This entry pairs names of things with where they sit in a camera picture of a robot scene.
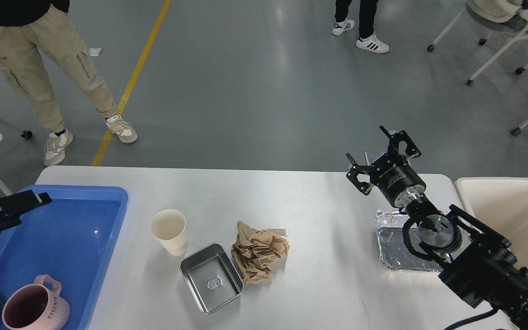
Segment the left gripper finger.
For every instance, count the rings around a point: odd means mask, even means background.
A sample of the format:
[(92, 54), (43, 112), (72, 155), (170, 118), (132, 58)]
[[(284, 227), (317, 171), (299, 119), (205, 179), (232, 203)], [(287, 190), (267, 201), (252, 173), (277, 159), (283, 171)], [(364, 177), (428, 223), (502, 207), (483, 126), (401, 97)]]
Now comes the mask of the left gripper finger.
[(18, 192), (0, 198), (0, 215), (8, 217), (20, 216), (51, 202), (52, 199), (46, 192), (35, 193), (33, 190)]

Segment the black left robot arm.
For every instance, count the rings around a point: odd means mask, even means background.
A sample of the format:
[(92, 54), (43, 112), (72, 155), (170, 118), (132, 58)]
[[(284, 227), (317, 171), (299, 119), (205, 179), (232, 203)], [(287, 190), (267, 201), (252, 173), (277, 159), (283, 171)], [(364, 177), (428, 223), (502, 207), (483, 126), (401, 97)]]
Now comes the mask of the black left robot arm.
[(46, 192), (36, 194), (27, 190), (0, 198), (0, 233), (21, 224), (21, 215), (50, 204), (52, 199)]

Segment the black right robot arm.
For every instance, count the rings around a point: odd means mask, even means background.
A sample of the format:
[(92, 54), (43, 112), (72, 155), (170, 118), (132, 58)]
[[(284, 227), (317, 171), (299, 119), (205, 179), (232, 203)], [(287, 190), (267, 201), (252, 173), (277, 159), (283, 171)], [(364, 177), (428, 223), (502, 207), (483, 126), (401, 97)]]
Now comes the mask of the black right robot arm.
[(346, 177), (364, 195), (379, 188), (390, 205), (408, 215), (402, 228), (404, 246), (410, 254), (434, 261), (439, 278), (461, 300), (477, 307), (487, 301), (486, 313), (457, 321), (450, 330), (491, 317), (507, 314), (515, 326), (528, 330), (528, 268), (516, 268), (511, 242), (467, 211), (450, 205), (442, 213), (425, 195), (427, 184), (409, 165), (421, 151), (401, 130), (380, 127), (388, 137), (388, 148), (370, 165), (360, 165), (349, 153)]

